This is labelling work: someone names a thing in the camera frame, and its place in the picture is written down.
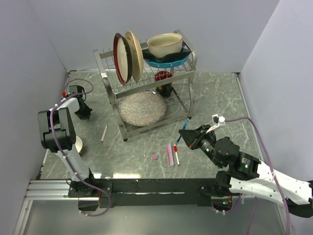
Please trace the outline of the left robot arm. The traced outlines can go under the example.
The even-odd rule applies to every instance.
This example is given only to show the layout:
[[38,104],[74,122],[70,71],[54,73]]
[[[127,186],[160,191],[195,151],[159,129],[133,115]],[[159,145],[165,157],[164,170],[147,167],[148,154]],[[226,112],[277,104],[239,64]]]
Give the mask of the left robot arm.
[[70,187],[90,197],[96,193],[97,184],[77,150],[78,138],[71,118],[72,115],[80,120],[90,118],[92,109],[85,103],[84,95],[82,86],[70,86],[69,94],[64,95],[61,105],[38,112],[38,124],[43,148],[55,153],[70,172]]

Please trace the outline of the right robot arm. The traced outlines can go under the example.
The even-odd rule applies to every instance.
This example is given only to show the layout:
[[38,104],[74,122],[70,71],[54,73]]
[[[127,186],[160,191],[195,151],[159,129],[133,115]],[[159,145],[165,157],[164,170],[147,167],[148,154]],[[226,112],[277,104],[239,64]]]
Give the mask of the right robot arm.
[[240,150],[230,137],[217,139],[210,125],[194,130],[179,130],[191,150],[200,149],[219,168],[215,180],[202,190],[216,197],[241,193],[260,197],[281,206],[289,213],[310,218],[313,215],[313,183],[296,180],[270,169],[265,162]]

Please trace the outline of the blue pen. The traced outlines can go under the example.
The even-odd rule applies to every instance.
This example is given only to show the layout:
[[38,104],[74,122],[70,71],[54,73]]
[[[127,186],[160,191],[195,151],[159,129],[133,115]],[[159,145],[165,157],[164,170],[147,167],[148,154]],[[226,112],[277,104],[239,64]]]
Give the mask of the blue pen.
[[[183,125],[183,127],[182,127],[182,130],[185,130],[185,129],[186,129],[186,126],[188,125],[188,121],[189,121],[191,118],[192,118],[192,117],[188,117],[188,118],[186,119],[186,121],[185,121],[185,123],[184,123],[184,125]],[[178,139],[177,139],[177,141],[176,141],[176,145],[179,144],[180,139],[181,139],[181,134],[179,135],[179,137],[178,137]]]

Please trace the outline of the slim pink highlighter pen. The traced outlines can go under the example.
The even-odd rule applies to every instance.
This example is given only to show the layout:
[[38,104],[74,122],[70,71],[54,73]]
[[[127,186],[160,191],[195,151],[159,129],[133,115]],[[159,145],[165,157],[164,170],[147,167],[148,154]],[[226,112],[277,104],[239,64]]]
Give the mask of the slim pink highlighter pen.
[[168,152],[168,148],[167,147],[166,147],[166,158],[167,158],[168,167],[170,168],[170,159],[169,159],[169,152]]

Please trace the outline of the thick pink marker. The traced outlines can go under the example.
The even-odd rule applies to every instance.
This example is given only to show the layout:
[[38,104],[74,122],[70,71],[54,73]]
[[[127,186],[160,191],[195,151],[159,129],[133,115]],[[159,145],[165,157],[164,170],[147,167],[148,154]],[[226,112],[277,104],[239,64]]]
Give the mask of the thick pink marker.
[[167,153],[168,153],[169,166],[172,167],[174,166],[174,158],[173,158],[173,148],[170,143],[167,145]]

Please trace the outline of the white pen with red tip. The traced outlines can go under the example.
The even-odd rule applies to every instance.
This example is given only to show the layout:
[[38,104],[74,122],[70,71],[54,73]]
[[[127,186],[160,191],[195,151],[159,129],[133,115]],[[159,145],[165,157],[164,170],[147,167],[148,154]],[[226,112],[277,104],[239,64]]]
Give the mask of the white pen with red tip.
[[176,156],[177,165],[180,166],[178,149],[177,149],[177,145],[176,144],[173,145],[173,149],[174,149],[174,153],[175,153],[175,156]]

